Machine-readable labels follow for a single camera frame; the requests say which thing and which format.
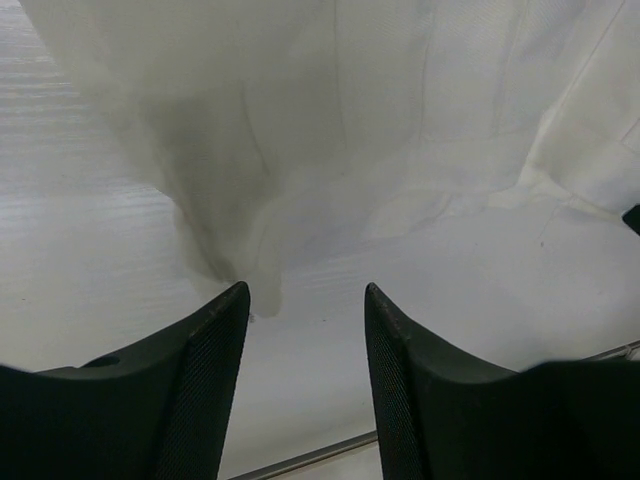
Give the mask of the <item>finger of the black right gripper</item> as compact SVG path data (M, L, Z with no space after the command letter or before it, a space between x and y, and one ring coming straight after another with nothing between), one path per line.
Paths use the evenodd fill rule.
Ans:
M626 211L622 215L622 221L635 233L640 233L640 204L636 204L634 207Z

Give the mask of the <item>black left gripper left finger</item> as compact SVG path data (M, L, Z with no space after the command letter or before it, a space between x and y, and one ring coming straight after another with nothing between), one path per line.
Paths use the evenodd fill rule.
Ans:
M249 322L239 282L80 367L1 370L5 479L214 479Z

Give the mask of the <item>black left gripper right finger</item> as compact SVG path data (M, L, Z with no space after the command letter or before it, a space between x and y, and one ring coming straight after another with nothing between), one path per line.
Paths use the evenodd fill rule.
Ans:
M366 287L387 479L635 479L639 346L516 372L471 355Z

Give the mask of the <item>white skirt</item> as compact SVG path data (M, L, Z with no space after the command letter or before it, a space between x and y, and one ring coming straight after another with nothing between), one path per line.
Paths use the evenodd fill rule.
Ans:
M635 1L26 1L176 208L195 283L263 317L296 252L553 197L639 201Z

